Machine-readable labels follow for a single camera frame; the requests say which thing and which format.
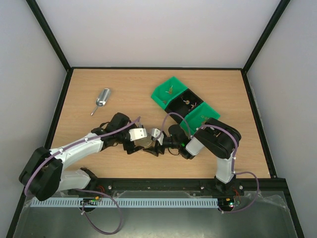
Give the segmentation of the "gold jar lid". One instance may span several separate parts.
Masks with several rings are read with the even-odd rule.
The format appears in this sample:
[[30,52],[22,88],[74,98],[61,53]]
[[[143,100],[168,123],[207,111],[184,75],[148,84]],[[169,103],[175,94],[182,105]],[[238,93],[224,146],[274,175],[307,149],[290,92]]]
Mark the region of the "gold jar lid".
[[134,141],[135,146],[142,146],[143,148],[149,148],[152,147],[153,141],[150,136],[138,139]]

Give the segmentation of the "black bin with swirl lollipops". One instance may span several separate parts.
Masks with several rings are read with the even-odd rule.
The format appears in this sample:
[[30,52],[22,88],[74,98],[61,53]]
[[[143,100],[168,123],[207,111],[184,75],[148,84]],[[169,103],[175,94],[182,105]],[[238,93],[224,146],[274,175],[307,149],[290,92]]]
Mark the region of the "black bin with swirl lollipops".
[[174,112],[185,118],[202,102],[203,100],[188,88],[167,103],[164,110],[166,113]]

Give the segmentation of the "green bin with square lollipops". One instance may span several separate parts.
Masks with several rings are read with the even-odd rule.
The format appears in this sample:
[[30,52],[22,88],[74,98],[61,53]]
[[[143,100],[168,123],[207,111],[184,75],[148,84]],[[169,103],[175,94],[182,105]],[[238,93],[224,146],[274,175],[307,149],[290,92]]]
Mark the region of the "green bin with square lollipops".
[[184,92],[188,87],[182,83],[175,76],[171,77],[164,83],[157,86],[151,98],[163,109],[165,110],[168,104]]

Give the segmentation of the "silver metal scoop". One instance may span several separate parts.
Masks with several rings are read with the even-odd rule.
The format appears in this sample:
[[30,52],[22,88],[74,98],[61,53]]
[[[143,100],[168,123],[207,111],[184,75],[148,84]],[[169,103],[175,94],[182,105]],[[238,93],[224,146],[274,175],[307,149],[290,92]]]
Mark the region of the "silver metal scoop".
[[105,88],[100,92],[100,94],[98,95],[96,99],[96,106],[91,112],[90,116],[93,116],[98,108],[103,107],[106,104],[110,95],[111,95],[111,90],[109,88]]

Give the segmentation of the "green bin with gummy candies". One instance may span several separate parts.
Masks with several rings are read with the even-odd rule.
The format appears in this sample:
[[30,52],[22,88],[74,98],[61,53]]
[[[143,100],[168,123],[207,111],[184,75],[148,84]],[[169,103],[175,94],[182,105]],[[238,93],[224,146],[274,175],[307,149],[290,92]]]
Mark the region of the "green bin with gummy candies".
[[203,102],[185,116],[186,121],[182,121],[180,126],[193,135],[196,132],[196,128],[202,126],[209,118],[219,119],[220,114],[209,104]]

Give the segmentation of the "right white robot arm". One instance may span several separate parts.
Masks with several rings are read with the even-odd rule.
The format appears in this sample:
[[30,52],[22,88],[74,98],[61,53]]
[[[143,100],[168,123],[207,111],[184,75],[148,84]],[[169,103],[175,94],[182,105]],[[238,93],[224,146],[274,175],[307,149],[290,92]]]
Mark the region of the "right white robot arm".
[[217,170],[214,188],[221,194],[227,194],[233,189],[236,178],[234,161],[241,134],[233,127],[210,118],[188,136],[179,124],[173,124],[168,129],[169,135],[154,128],[151,139],[152,146],[144,148],[154,156],[164,154],[165,150],[176,149],[184,159],[191,160],[204,148],[207,148],[217,158]]

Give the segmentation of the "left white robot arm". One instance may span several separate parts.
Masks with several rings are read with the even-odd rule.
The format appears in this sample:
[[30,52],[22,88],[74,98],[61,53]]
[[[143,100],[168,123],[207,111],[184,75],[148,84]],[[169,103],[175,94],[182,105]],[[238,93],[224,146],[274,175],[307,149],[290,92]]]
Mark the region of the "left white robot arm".
[[75,162],[108,147],[122,144],[127,154],[142,149],[135,141],[147,137],[140,119],[131,121],[128,116],[116,113],[111,121],[104,122],[90,133],[72,143],[55,149],[37,148],[22,170],[19,181],[26,196],[33,195],[39,201],[47,200],[56,192],[84,189],[92,177],[84,169],[68,172]]

